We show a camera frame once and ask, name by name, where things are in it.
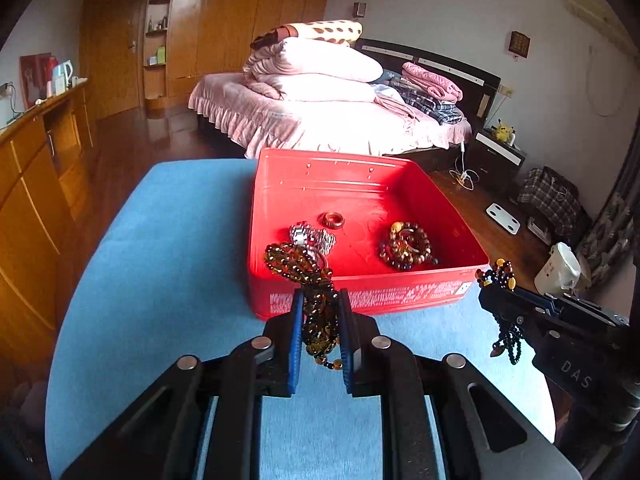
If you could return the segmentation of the white air conditioner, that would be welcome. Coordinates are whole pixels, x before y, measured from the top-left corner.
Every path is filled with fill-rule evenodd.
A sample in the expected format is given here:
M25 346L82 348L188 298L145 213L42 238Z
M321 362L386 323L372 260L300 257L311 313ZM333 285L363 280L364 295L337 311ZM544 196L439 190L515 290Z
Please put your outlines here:
M615 14L596 0L564 0L565 7L611 44L634 58L638 48Z

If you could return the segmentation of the wooden wardrobe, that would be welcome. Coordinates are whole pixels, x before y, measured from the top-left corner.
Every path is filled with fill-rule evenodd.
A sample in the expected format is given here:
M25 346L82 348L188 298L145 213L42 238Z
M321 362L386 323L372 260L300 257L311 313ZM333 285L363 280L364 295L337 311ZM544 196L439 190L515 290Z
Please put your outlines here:
M181 103L201 76L239 70L258 35L324 10L326 0L85 0L80 72L94 114Z

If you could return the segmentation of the spotted folded blanket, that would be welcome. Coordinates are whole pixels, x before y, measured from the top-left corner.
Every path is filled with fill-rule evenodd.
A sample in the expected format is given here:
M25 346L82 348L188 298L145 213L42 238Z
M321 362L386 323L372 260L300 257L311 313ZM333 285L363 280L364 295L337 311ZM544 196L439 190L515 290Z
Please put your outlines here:
M250 44L250 48L256 51L278 44L288 38L318 40L328 44L351 47L360 38L362 31L363 27L360 22L349 20L283 24L257 36Z

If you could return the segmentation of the pink folded blanket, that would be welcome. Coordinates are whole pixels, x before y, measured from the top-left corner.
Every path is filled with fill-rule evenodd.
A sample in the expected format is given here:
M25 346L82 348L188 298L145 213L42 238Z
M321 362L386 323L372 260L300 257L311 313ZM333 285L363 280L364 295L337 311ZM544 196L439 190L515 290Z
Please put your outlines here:
M401 75L439 101L457 103L463 99L463 91L453 81L414 63L402 64Z

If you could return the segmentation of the wooden sideboard cabinet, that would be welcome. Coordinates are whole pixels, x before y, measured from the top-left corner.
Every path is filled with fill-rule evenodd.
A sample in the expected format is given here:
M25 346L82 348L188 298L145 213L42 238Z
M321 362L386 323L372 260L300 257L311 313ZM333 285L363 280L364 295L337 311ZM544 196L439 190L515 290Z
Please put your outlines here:
M1 133L1 354L46 360L78 282L73 244L99 153L88 80Z

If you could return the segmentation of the bed with pink cover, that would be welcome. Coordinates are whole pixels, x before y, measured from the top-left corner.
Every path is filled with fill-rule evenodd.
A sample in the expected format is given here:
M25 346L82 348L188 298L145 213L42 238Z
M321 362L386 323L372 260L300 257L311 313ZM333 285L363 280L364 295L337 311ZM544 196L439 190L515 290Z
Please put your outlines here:
M192 91L188 107L242 146L246 157L258 158L265 148L399 156L469 140L484 125L501 80L480 68L441 54L381 40L359 38L353 48L401 75L411 62L453 81L462 91L457 102L465 120L439 125L431 117L388 107L374 92L372 102L298 102L266 98L250 90L242 70L204 76Z

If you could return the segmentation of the white plastic container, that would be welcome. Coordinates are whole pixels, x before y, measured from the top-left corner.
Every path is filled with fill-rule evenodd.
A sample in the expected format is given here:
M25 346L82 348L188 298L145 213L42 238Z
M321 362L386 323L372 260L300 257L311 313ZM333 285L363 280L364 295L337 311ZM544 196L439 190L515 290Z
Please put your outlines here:
M536 291L541 295L562 295L570 292L582 277L582 267L570 246L563 242L550 249L550 256L534 278Z

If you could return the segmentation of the red metal tin box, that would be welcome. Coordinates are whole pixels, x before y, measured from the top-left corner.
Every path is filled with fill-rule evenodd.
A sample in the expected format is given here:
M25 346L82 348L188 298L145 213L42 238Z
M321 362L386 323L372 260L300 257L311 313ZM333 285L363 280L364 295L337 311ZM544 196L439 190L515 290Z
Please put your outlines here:
M250 307L262 320L290 310L294 283L269 271L268 245L288 240L305 222L322 226L327 212L344 223L328 258L336 288L352 308L368 315L453 304L475 283L489 257L461 214L411 160L266 148L260 154L250 216ZM424 229L435 263L398 271L378 255L395 221Z

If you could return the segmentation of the small wall plaque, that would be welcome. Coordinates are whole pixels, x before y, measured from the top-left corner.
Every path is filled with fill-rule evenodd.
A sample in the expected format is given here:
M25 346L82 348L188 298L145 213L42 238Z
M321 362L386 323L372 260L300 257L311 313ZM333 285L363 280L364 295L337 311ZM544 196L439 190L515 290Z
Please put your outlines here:
M522 32L514 30L510 33L508 51L518 58L527 58L530 47L530 38Z

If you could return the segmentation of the dark bead necklace yellow pendant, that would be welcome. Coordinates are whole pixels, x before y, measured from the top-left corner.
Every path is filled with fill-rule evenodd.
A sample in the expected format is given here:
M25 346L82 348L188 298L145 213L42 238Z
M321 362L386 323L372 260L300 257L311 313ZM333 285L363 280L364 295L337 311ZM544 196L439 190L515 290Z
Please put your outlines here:
M510 363L516 365L522 355L523 333L515 321L518 316L512 312L511 294L516 285L512 263L498 258L488 269L477 270L475 278L480 285L480 306L492 314L499 329L490 356L496 358L506 353Z

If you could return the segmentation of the pink folded quilt stack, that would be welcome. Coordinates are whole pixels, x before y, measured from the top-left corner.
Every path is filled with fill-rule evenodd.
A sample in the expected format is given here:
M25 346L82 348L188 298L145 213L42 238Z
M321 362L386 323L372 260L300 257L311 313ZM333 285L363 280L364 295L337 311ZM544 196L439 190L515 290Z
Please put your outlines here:
M242 73L250 90L273 100L369 103L383 67L350 47L288 38L252 53Z

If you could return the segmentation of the yellow pikachu toy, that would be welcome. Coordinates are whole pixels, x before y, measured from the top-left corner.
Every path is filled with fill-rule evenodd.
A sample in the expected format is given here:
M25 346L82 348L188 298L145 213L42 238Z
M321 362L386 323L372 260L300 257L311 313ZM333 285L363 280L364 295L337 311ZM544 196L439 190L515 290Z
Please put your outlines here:
M508 145L512 145L514 143L515 129L509 126L506 122L503 122L501 119L498 120L497 125L491 128L491 131L499 142Z

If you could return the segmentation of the dark nightstand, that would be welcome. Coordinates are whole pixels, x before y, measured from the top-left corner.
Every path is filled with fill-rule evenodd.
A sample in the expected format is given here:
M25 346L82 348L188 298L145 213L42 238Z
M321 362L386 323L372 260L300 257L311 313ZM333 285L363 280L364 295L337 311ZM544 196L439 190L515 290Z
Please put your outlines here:
M499 194L506 194L525 161L524 152L485 130L474 134L466 152L466 166L478 174L478 183Z

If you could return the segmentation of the plaid bag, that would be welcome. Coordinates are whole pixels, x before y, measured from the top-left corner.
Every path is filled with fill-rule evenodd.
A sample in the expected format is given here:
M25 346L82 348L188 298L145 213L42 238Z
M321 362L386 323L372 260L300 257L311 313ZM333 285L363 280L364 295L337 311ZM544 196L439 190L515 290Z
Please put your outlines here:
M529 170L516 200L526 214L544 219L554 242L576 247L592 225L577 186L548 166Z

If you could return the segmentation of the white electric kettle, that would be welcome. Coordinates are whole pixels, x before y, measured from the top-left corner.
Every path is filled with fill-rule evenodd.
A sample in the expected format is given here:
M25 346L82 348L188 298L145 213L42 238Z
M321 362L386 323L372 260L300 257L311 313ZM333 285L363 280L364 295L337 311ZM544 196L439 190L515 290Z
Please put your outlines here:
M71 60L54 66L52 70L53 94L59 96L66 92L73 84L74 66Z

